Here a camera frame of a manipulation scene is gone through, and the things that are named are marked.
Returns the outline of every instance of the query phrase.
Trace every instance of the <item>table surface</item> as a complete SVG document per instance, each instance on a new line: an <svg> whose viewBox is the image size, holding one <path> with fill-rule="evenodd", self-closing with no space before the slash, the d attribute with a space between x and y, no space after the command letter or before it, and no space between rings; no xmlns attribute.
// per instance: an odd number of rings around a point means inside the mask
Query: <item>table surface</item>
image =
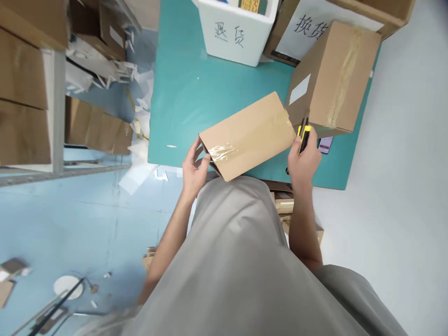
<svg viewBox="0 0 448 336"><path fill-rule="evenodd" d="M161 2L148 162L181 167L198 133L277 91L285 103L294 68L279 62L242 65L205 51L199 13L190 0ZM317 187L344 190L372 78L355 129L333 139L314 176ZM278 154L245 175L291 182L287 153Z"/></svg>

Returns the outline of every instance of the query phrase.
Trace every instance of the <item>gray dress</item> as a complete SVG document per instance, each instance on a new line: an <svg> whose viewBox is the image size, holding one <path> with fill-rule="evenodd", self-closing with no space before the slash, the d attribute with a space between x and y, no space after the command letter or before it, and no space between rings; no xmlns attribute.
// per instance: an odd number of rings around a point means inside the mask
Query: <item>gray dress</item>
<svg viewBox="0 0 448 336"><path fill-rule="evenodd" d="M361 275L311 273L289 250L268 187L201 190L187 239L123 335L405 335Z"/></svg>

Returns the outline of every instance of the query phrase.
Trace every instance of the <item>blue floor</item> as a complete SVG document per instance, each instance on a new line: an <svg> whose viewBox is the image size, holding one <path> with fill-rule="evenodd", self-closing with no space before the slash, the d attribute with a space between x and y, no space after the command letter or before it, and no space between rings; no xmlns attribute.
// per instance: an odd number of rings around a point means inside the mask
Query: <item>blue floor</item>
<svg viewBox="0 0 448 336"><path fill-rule="evenodd" d="M157 33L136 36L136 54L128 60L139 72L153 70ZM92 86L76 95L125 121L133 120L125 85L110 90ZM129 86L133 99L143 94ZM120 162L121 156L69 149L66 160L103 159ZM130 157L123 158L124 163ZM67 274L87 276L98 284L96 294L83 295L66 305L70 311L108 313L135 304L145 278L141 258L146 248L157 246L182 189L182 178L167 172L167 181L149 177L130 196L119 185L125 170L24 184L0 189L0 263L17 257L33 268L17 284L0 310L0 336L11 335L54 297L53 283ZM112 272L112 277L103 275ZM94 300L98 309L91 305ZM88 317L72 317L57 335L72 335ZM27 335L29 328L19 335Z"/></svg>

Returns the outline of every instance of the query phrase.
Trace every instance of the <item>yellow box cutter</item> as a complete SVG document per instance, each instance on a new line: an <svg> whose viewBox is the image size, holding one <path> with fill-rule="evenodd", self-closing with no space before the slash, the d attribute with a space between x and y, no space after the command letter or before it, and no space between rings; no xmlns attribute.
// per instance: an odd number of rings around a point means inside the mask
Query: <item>yellow box cutter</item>
<svg viewBox="0 0 448 336"><path fill-rule="evenodd" d="M311 126L308 125L308 118L303 118L302 124L299 126L299 130L297 131L297 136L300 136L302 138L302 144L300 146L298 155L303 152L308 144L309 132L311 132ZM286 167L286 173L289 175L288 167Z"/></svg>

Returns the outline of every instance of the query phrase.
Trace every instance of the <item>hand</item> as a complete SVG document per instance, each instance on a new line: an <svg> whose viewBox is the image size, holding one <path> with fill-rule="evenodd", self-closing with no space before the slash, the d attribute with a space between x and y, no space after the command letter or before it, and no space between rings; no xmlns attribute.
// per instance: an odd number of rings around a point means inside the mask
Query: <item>hand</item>
<svg viewBox="0 0 448 336"><path fill-rule="evenodd" d="M314 127L308 137L308 143L303 152L298 155L302 140L300 136L295 138L288 155L288 171L294 192L312 189L313 176L321 163L322 153L317 149L317 133Z"/></svg>
<svg viewBox="0 0 448 336"><path fill-rule="evenodd" d="M201 140L197 137L195 143L191 145L188 150L185 161L182 163L182 196L186 197L190 201L194 201L197 194L204 186L205 178L207 177L207 168L210 164L210 154L206 154L202 159L197 160L197 157L203 151L202 145L199 146L200 143Z"/></svg>

